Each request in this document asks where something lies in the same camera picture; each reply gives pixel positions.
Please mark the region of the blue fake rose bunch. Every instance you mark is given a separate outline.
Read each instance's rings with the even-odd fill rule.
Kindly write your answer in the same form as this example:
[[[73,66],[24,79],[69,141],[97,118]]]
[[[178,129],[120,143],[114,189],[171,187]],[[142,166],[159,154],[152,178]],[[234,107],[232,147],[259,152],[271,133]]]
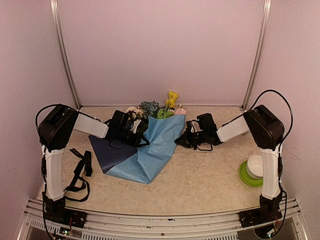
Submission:
[[[148,118],[148,117],[153,117],[156,118],[158,111],[160,109],[159,103],[154,101],[143,101],[139,104],[139,108],[143,112],[143,117]]]

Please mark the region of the yellow fake flower stem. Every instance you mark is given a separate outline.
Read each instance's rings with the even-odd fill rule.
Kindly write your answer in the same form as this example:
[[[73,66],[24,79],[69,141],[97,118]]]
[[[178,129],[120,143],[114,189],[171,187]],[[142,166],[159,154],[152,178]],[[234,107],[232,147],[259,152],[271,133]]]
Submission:
[[[168,92],[168,99],[165,101],[165,106],[157,112],[157,119],[167,119],[174,115],[174,107],[179,95],[174,91]]]

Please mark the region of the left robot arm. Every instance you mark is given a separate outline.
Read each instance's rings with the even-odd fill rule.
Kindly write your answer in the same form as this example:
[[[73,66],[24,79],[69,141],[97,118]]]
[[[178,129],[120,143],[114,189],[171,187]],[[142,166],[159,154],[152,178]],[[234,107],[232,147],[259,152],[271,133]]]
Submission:
[[[84,154],[72,149],[78,162],[74,176],[69,186],[62,186],[62,161],[65,148],[74,131],[85,133],[109,143],[119,141],[125,146],[136,148],[150,144],[144,136],[148,127],[148,119],[138,117],[136,113],[116,110],[111,119],[106,122],[83,113],[64,104],[52,104],[52,110],[42,120],[36,123],[42,149],[41,174],[44,180],[42,192],[42,214],[44,221],[68,225],[70,228],[83,228],[87,213],[66,208],[66,200],[73,198],[65,196],[65,192],[90,190],[90,184],[81,173],[92,173],[91,153]]]

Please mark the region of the blue wrapping paper sheet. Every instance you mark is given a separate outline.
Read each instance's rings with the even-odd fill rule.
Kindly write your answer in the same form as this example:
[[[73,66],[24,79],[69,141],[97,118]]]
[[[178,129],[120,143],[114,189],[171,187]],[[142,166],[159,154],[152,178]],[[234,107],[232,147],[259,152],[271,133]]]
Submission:
[[[105,139],[90,135],[91,146],[104,174],[149,184],[171,159],[185,127],[184,114],[165,119],[148,118],[148,128],[143,134],[148,146],[134,147],[119,141],[111,144]]]

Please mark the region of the pink fake rose bunch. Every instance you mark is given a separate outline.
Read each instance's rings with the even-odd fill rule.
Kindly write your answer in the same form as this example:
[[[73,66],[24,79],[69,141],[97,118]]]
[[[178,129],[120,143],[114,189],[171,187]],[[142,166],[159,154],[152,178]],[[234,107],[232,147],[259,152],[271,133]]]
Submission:
[[[178,105],[174,110],[175,115],[186,115],[187,111],[183,108],[182,105]]]

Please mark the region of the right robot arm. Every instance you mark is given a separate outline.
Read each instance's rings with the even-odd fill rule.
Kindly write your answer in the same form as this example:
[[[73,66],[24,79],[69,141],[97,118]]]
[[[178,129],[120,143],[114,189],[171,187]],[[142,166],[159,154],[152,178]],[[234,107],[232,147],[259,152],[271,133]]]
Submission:
[[[216,126],[210,113],[197,116],[195,122],[200,130],[195,131],[193,122],[187,121],[185,131],[174,141],[177,145],[197,150],[201,144],[214,147],[246,132],[251,133],[261,152],[262,192],[258,208],[239,212],[240,224],[246,228],[280,219],[280,202],[284,194],[280,184],[285,131],[283,123],[264,105],[242,113],[221,127]]]

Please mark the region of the black ribbon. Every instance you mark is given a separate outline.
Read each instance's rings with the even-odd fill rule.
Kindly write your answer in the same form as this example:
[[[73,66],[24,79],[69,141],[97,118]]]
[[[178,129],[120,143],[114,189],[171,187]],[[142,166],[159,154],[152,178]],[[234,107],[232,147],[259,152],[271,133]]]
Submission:
[[[86,150],[84,154],[81,154],[79,151],[77,151],[75,148],[70,149],[70,151],[78,158],[80,158],[80,161],[78,162],[75,170],[73,171],[74,176],[71,180],[71,183],[69,186],[67,186],[63,192],[73,192],[77,193],[82,190],[87,190],[87,194],[85,197],[81,199],[72,198],[69,196],[64,195],[64,198],[73,201],[73,202],[85,202],[88,200],[90,195],[90,184],[87,180],[84,179],[83,174],[85,174],[86,177],[91,177],[93,173],[92,168],[92,152]]]

